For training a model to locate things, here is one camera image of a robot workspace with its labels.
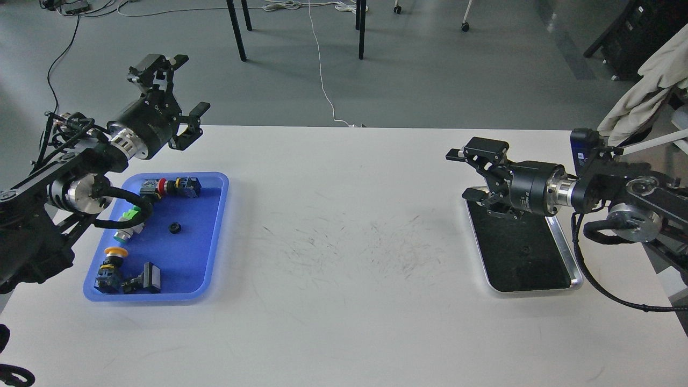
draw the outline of table surface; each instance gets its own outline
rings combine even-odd
[[[573,171],[568,135],[205,127],[188,150],[109,178],[230,178],[208,291],[177,304],[86,300],[102,232],[91,228],[74,267],[10,298],[2,362],[36,386],[685,386],[674,313],[615,304],[587,282],[517,298],[486,284],[460,199],[483,180],[444,155],[482,136],[508,141],[511,160]],[[640,245],[582,247],[611,292],[668,304]]]

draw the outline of black cable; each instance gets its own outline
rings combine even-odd
[[[24,380],[19,379],[15,375],[21,376]],[[36,382],[36,377],[26,368],[0,364],[0,380],[7,386],[29,387]]]
[[[141,211],[139,211],[139,213],[137,213],[130,220],[123,220],[120,222],[115,220],[96,219],[93,222],[93,225],[99,229],[128,229],[129,227],[134,227],[145,222],[151,217],[151,215],[153,215],[153,205],[151,202],[133,192],[127,191],[126,189],[117,187],[103,187],[94,193],[97,194],[98,197],[109,196],[111,198],[124,199],[127,202],[130,202],[131,204],[141,208]]]
[[[605,209],[605,207],[607,207],[607,200],[604,200],[602,203],[600,203],[600,207],[597,207],[596,209],[593,209],[590,213],[600,212],[600,211],[602,211],[603,209]]]
[[[50,152],[50,154],[45,157],[45,160],[43,160],[43,162],[41,164],[36,164],[34,169],[39,169],[39,168],[43,167],[44,165],[48,164],[52,160],[52,158],[55,157],[55,155],[62,152],[67,147],[70,147],[70,146],[76,144],[76,142],[79,141],[81,136],[83,136],[84,133],[88,132],[88,130],[93,127],[94,123],[95,123],[95,121],[92,118],[89,118],[86,125],[84,125],[78,132],[76,132],[64,144],[60,145],[54,151]]]
[[[580,214],[580,217],[576,221],[576,215],[579,215],[578,213],[574,213],[571,215],[571,229],[573,230],[573,256],[576,260],[576,263],[578,264],[578,267],[581,269],[581,272],[585,276],[585,278],[588,279],[592,287],[597,289],[598,292],[602,293],[604,296],[608,297],[612,301],[618,302],[619,304],[628,306],[629,308],[633,309],[639,309],[643,312],[682,312],[682,311],[688,311],[688,306],[652,306],[652,305],[645,305],[645,304],[635,304],[633,302],[628,302],[625,300],[622,300],[621,298],[611,294],[607,289],[603,288],[602,285],[600,285],[597,280],[592,276],[590,270],[588,267],[585,265],[585,260],[583,259],[583,254],[581,253],[581,246],[579,244],[579,235],[581,232],[581,225],[583,224],[583,214]]]
[[[120,8],[123,7],[123,6],[125,6],[125,4],[128,4],[128,3],[129,3],[129,0],[126,0],[124,3],[122,3],[122,4],[120,5]],[[110,5],[111,5],[111,6],[114,6],[115,4],[116,4],[116,0],[113,0],[113,3],[110,4]],[[115,8],[115,9],[113,9],[113,10],[110,10],[110,11],[108,11],[108,12],[102,13],[102,14],[92,14],[92,13],[95,13],[95,11],[93,11],[93,12],[88,12],[87,14],[84,14],[84,15],[82,15],[82,16],[84,16],[84,17],[101,17],[101,16],[105,16],[105,15],[112,14],[112,13],[115,13],[115,12],[117,12],[117,8]]]
[[[597,220],[596,222],[588,222],[583,227],[583,235],[593,242],[599,244],[631,244],[635,243],[620,236],[609,236],[601,233],[602,230],[628,230],[634,229],[636,226],[630,222],[626,222],[621,218],[610,218],[605,220]]]
[[[0,353],[5,350],[9,341],[10,329],[5,324],[0,324]],[[24,380],[19,379],[15,375],[24,378]],[[25,368],[0,364],[0,381],[8,386],[29,387],[36,381],[36,378],[34,374]]]
[[[72,48],[72,44],[74,44],[74,38],[76,38],[76,31],[79,29],[79,21],[81,20],[81,15],[77,15],[76,18],[76,27],[74,27],[74,33],[72,34],[72,40],[69,41],[69,45],[67,45],[67,48],[65,48],[64,51],[62,51],[62,54],[55,58],[54,61],[52,61],[52,64],[50,65],[50,68],[47,70],[47,85],[50,86],[50,91],[52,92],[53,98],[55,98],[55,110],[53,110],[53,113],[57,113],[57,109],[60,107],[60,103],[57,101],[57,94],[55,94],[55,89],[52,87],[52,83],[50,83],[50,72],[52,71],[53,66],[55,66],[55,63],[59,61],[61,58],[67,54],[67,51],[69,51],[70,48]]]
[[[52,131],[52,125],[53,121],[51,118],[48,118],[48,120],[45,122],[45,131],[43,132],[43,136],[41,137],[41,150],[39,152],[39,157],[38,159],[34,162],[34,167],[31,170],[31,173],[33,174],[35,171],[37,171],[41,165],[43,165],[43,156],[45,155],[45,150],[47,149],[47,140],[50,137],[50,132]]]

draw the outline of gray floor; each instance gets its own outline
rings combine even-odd
[[[624,1],[478,0],[464,33],[467,2],[401,0],[397,15],[392,0],[369,1],[364,61],[357,59],[353,14],[313,9],[337,117],[369,127],[596,127],[630,87],[610,80],[599,54],[582,58]],[[224,2],[191,4],[141,0],[122,11]],[[226,10],[82,18],[74,47],[52,76],[60,112],[80,111],[106,123],[138,97],[125,79],[129,66],[148,53],[183,53],[191,60],[175,76],[175,94],[186,112],[210,102],[206,124],[339,126],[320,89],[308,11],[251,10],[251,18],[254,30],[242,28],[247,63],[239,60]],[[243,25],[240,13],[239,20]],[[43,112],[54,106],[45,75],[75,25],[74,17],[41,10],[35,0],[0,1],[0,187],[30,169]],[[685,155],[664,148],[640,158],[664,163],[667,152],[669,168],[685,171],[676,168],[685,165]]]

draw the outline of electrical component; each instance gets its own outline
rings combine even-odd
[[[143,264],[143,273],[122,283],[122,291],[129,294],[143,289],[150,293],[160,293],[162,289],[160,280],[160,268],[151,262],[146,262]]]
[[[138,194],[148,198],[151,202],[157,202],[167,195],[197,198],[201,194],[201,188],[201,182],[190,176],[175,180],[167,180],[166,178],[146,179],[141,184]]]
[[[136,216],[140,212],[141,212],[141,208],[139,208],[137,206],[133,206],[130,210],[123,213],[118,221],[123,222],[126,220],[132,220],[133,217]],[[128,227],[126,229],[119,229],[119,230],[115,231],[115,235],[112,236],[112,238],[119,243],[127,243],[127,241],[129,239],[131,239],[131,237],[134,236],[134,234],[141,233],[141,231],[143,231],[144,226],[145,226],[145,224],[140,223],[140,224],[137,224],[136,226],[133,226],[133,227]]]
[[[86,12],[91,9],[91,6],[88,4],[88,1],[86,0],[76,0],[72,3],[64,3],[61,6],[62,12],[68,15],[75,15],[75,14],[80,14],[82,12]]]
[[[122,247],[108,247],[105,254],[106,258],[98,269],[94,288],[101,293],[119,293],[123,281],[120,267],[129,252]]]

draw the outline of blue tray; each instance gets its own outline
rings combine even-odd
[[[91,266],[84,279],[83,292],[91,301],[175,301],[191,300],[208,288],[213,273],[217,237],[222,225],[224,204],[229,191],[229,179],[219,172],[180,172],[138,174],[122,185],[127,191],[138,193],[145,179],[196,177],[201,183],[198,198],[165,196],[153,205],[153,215],[143,231],[127,243],[119,243],[112,236],[116,230],[105,229]],[[118,220],[131,208],[128,202],[117,199],[110,220]],[[178,222],[181,232],[172,234],[168,226]],[[124,247],[129,252],[120,268],[126,278],[141,274],[143,264],[152,262],[160,268],[161,291],[152,294],[143,290],[130,294],[103,294],[94,288],[98,268],[105,259],[104,250],[110,246]]]

